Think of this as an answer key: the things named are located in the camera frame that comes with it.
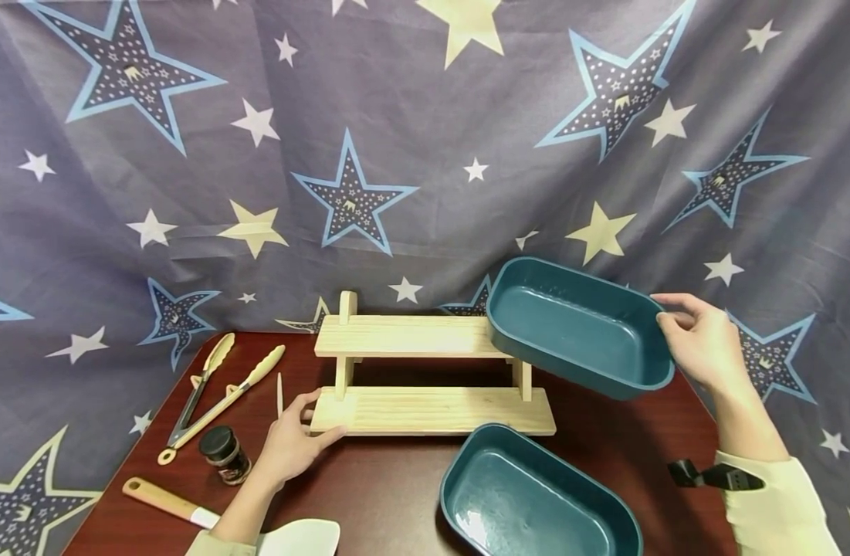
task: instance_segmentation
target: teal tray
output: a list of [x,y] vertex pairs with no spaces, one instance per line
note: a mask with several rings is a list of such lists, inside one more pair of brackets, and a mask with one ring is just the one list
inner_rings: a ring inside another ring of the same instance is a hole
[[648,295],[599,277],[519,257],[489,294],[496,349],[615,399],[659,390],[675,373]]
[[472,432],[443,475],[443,515],[483,556],[641,556],[628,506],[509,427]]

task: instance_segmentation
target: black object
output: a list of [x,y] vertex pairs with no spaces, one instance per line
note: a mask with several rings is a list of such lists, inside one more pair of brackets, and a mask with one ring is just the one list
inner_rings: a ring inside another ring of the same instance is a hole
[[252,469],[236,434],[227,426],[215,427],[202,435],[200,452],[208,464],[218,470],[221,480],[230,486],[243,484]]
[[744,470],[719,463],[700,473],[692,461],[682,459],[671,462],[669,474],[675,485],[684,488],[695,488],[704,485],[721,488],[721,490],[759,490],[764,488],[764,481]]

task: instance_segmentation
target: human hand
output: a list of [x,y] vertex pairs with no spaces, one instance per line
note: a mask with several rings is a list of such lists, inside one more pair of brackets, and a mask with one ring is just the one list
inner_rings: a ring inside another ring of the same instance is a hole
[[726,312],[689,293],[654,293],[651,297],[683,309],[662,312],[656,318],[678,367],[713,394],[753,392],[740,330]]
[[306,472],[321,452],[344,436],[347,432],[344,427],[329,429],[316,437],[309,436],[310,427],[302,425],[302,421],[309,421],[313,410],[304,408],[319,397],[319,389],[300,394],[283,411],[283,416],[272,423],[249,481],[278,490],[285,481]]

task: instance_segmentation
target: white silicone spatula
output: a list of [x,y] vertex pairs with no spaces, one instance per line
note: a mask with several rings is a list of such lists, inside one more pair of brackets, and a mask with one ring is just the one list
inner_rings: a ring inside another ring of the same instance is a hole
[[[132,476],[122,493],[182,520],[206,529],[213,528],[221,516],[214,511],[173,495],[147,480]],[[335,556],[341,526],[328,520],[296,520],[270,533],[260,534],[259,556]]]

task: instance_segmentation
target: wooden spatula handle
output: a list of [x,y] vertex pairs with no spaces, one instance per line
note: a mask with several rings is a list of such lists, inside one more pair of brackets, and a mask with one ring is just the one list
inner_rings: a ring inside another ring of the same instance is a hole
[[122,493],[186,521],[192,521],[191,517],[198,509],[198,505],[195,503],[187,502],[184,498],[175,496],[164,488],[139,478],[139,476],[132,476],[131,479],[125,481],[125,484],[122,485]]

